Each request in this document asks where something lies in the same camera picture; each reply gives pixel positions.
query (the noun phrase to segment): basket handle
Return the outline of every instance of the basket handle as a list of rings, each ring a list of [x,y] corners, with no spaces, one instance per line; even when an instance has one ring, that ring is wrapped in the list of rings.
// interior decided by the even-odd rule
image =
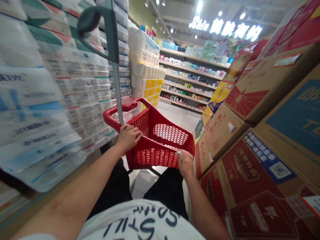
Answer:
[[[127,101],[122,102],[122,111],[123,112],[129,112],[132,109],[136,108],[138,106],[138,102],[142,102],[147,108],[154,107],[151,103],[149,103],[146,99],[142,97],[137,97],[134,99],[130,99]],[[112,107],[108,110],[106,110],[103,113],[103,119],[112,128],[114,128],[118,133],[120,133],[121,124],[119,121],[111,117],[112,114],[116,113],[118,111],[117,106]]]

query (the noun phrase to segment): person's left hand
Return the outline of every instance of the person's left hand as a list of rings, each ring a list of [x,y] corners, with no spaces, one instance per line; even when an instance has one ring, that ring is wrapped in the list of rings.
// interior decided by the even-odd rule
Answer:
[[[142,136],[143,133],[137,127],[122,125],[116,145],[126,153],[137,145]]]

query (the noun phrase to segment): illuminated sign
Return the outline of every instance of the illuminated sign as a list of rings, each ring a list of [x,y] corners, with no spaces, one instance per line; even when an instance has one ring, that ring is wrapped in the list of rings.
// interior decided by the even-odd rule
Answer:
[[[228,36],[228,37],[231,37],[234,34],[234,38],[245,37],[246,39],[250,39],[251,42],[254,42],[255,40],[257,40],[259,34],[262,31],[262,28],[256,25],[253,25],[249,29],[250,27],[249,25],[245,25],[244,23],[241,23],[237,26],[237,29],[235,30],[236,24],[234,22],[227,21],[226,24],[224,25],[224,28],[222,28],[223,24],[224,24],[224,21],[222,19],[216,18],[215,20],[213,20],[213,23],[211,25],[209,32],[215,33],[215,34],[221,34],[222,36]],[[189,28],[197,29],[200,31],[207,31],[209,26],[210,24],[207,23],[206,20],[202,21],[202,18],[200,18],[200,16],[195,16],[193,18],[192,23],[189,23]]]

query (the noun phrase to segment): store shelf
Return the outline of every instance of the store shelf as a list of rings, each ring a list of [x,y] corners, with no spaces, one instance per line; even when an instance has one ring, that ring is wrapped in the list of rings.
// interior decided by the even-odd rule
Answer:
[[[197,111],[197,112],[203,113],[202,110],[196,109],[196,108],[193,108],[193,107],[190,107],[189,105],[186,105],[186,104],[183,104],[183,103],[179,103],[179,102],[176,102],[176,101],[172,101],[172,100],[167,99],[167,98],[164,98],[164,97],[159,97],[159,99],[160,99],[160,100],[164,100],[164,101],[166,101],[166,102],[171,102],[171,103],[173,103],[173,104],[176,104],[176,105],[179,105],[179,106],[188,108],[188,109],[191,109],[191,110],[193,110],[193,111]]]
[[[193,68],[188,68],[188,67],[184,67],[184,66],[181,66],[181,65],[178,65],[178,64],[174,64],[174,63],[170,63],[170,62],[166,62],[166,61],[161,61],[161,60],[159,60],[159,63],[166,64],[166,65],[169,65],[169,66],[172,66],[172,67],[176,67],[176,68],[180,68],[180,69],[183,69],[183,70],[187,70],[187,71],[189,71],[189,72],[197,73],[197,74],[200,74],[200,75],[209,77],[209,78],[214,78],[214,79],[217,79],[217,80],[222,80],[221,77],[214,76],[213,74],[208,74],[208,73],[200,72],[200,71],[197,71],[197,70],[195,70],[195,69],[193,69]]]
[[[203,93],[203,92],[198,92],[198,91],[196,91],[196,90],[193,90],[193,89],[190,89],[190,88],[184,87],[184,86],[182,86],[182,85],[175,84],[175,83],[173,83],[173,82],[166,82],[166,81],[163,81],[163,84],[167,84],[167,85],[170,85],[170,86],[174,86],[174,87],[177,87],[177,88],[180,88],[180,89],[185,89],[186,91],[193,92],[193,93],[196,93],[196,94],[199,94],[199,95],[205,96],[205,97],[209,97],[209,98],[211,98],[211,97],[212,97],[212,95],[205,94],[205,93]]]
[[[193,97],[189,97],[188,95],[183,95],[183,94],[180,94],[180,93],[177,93],[177,92],[173,92],[173,91],[170,91],[170,90],[167,90],[167,89],[164,89],[164,88],[162,88],[162,90],[165,91],[165,92],[171,93],[173,95],[176,95],[176,96],[181,96],[183,98],[190,99],[190,100],[198,102],[198,103],[202,103],[202,104],[205,104],[205,105],[208,104],[208,102],[205,102],[205,101],[202,101],[202,100],[199,100],[199,99],[195,99]]]
[[[196,80],[192,80],[190,78],[182,77],[182,76],[179,76],[179,75],[176,75],[176,74],[172,74],[172,73],[167,73],[166,72],[166,75],[171,76],[171,77],[175,77],[175,78],[179,78],[179,79],[187,81],[187,82],[192,82],[194,84],[198,84],[198,85],[201,85],[201,86],[204,86],[204,87],[208,87],[208,88],[211,88],[211,89],[214,89],[214,90],[217,89],[216,87],[209,86],[209,85],[207,85],[205,83],[202,83],[202,82],[199,82],[199,81],[196,81]]]
[[[186,55],[185,53],[174,51],[174,50],[167,49],[167,48],[160,48],[160,51],[166,52],[166,53],[170,53],[170,54],[174,54],[174,55],[177,55],[177,56],[182,56],[182,57],[185,57],[185,58],[188,58],[188,59],[193,59],[193,60],[196,60],[198,62],[207,63],[207,64],[210,64],[212,66],[222,67],[222,68],[225,68],[225,69],[228,69],[230,67],[230,66],[219,64],[219,63],[213,63],[211,61],[204,60],[204,59],[201,59],[201,58],[198,58],[198,57],[189,56],[189,55]]]

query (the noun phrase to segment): aisle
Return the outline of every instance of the aisle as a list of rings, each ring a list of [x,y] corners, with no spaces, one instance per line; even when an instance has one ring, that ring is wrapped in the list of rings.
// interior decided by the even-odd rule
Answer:
[[[158,111],[165,116],[169,121],[182,127],[183,129],[193,132],[196,127],[201,114],[193,111],[187,111],[186,109],[171,105],[164,102],[159,102]],[[124,166],[128,170],[127,159],[124,157]],[[167,168],[162,166],[153,167],[160,174],[163,173]],[[152,187],[152,185],[158,180],[158,176],[150,172],[147,169],[134,170],[130,175],[130,191],[134,199],[143,198],[144,194]],[[186,182],[182,182],[184,201],[186,204],[186,210],[189,215],[189,191]]]

